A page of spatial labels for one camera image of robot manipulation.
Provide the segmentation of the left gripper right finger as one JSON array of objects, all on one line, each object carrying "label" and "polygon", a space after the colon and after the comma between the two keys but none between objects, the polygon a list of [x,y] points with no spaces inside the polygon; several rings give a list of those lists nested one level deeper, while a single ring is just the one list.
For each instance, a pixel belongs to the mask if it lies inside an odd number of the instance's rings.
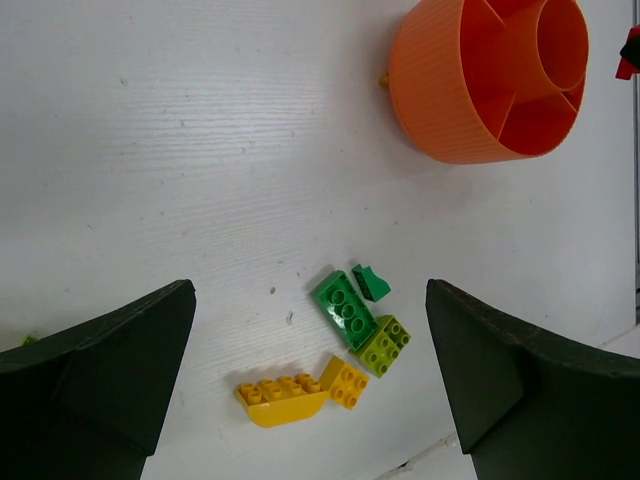
[{"label": "left gripper right finger", "polygon": [[426,313],[460,446],[480,479],[636,479],[639,362],[431,279]]}]

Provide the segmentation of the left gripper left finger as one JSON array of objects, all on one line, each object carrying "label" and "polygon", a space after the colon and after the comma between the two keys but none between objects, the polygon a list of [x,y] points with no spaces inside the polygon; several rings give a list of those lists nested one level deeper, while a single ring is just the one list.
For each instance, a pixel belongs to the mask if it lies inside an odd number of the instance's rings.
[{"label": "left gripper left finger", "polygon": [[189,280],[1,354],[4,479],[138,479],[196,310]]}]

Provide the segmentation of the orange divided round container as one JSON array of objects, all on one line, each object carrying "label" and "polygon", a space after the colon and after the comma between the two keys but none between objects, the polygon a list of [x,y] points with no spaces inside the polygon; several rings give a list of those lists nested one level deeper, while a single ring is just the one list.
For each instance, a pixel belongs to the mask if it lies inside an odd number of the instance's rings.
[{"label": "orange divided round container", "polygon": [[421,1],[392,43],[390,100],[410,141],[435,160],[539,157],[576,122],[588,57],[573,0]]}]

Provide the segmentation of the yellow curved lego brick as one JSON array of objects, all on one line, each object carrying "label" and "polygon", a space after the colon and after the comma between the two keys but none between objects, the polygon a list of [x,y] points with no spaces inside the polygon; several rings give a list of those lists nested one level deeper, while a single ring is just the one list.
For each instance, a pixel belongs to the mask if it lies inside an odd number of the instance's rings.
[{"label": "yellow curved lego brick", "polygon": [[249,419],[262,428],[309,419],[329,397],[320,382],[308,373],[242,383],[234,394]]}]

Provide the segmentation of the lime green lego stack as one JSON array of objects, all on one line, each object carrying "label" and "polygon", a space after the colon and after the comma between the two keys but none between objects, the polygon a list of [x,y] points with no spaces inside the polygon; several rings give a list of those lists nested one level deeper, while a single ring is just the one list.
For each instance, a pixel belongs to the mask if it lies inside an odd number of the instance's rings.
[{"label": "lime green lego stack", "polygon": [[38,339],[32,335],[27,335],[24,340],[22,341],[22,343],[20,344],[20,346],[27,346],[30,344],[33,344],[35,342],[37,342]]}]

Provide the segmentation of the lime square lego brick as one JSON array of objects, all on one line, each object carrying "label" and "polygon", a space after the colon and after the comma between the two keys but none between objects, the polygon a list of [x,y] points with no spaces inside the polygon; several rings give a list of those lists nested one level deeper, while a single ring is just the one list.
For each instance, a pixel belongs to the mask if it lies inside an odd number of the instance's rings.
[{"label": "lime square lego brick", "polygon": [[378,322],[379,328],[354,356],[373,375],[382,378],[409,344],[411,335],[393,315],[383,315]]}]

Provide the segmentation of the yellow square lego brick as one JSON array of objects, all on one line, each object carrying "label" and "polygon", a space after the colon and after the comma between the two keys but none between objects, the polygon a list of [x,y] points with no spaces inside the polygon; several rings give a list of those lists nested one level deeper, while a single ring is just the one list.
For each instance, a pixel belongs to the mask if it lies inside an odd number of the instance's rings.
[{"label": "yellow square lego brick", "polygon": [[320,377],[321,387],[336,404],[353,410],[369,384],[369,377],[343,359],[333,355]]}]

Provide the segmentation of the small dark green lego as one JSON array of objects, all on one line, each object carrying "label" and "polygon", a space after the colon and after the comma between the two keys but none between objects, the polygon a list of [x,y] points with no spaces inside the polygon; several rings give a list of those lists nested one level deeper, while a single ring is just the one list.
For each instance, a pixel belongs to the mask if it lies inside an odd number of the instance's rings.
[{"label": "small dark green lego", "polygon": [[357,264],[351,271],[366,300],[377,303],[391,292],[389,283],[379,277],[371,266]]}]

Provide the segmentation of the green flat lego brick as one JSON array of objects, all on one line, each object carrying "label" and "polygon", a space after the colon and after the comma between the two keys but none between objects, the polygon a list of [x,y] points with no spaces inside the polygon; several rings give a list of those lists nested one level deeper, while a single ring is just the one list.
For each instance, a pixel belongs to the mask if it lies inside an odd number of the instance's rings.
[{"label": "green flat lego brick", "polygon": [[359,350],[378,329],[377,320],[344,271],[329,274],[310,295],[351,350]]}]

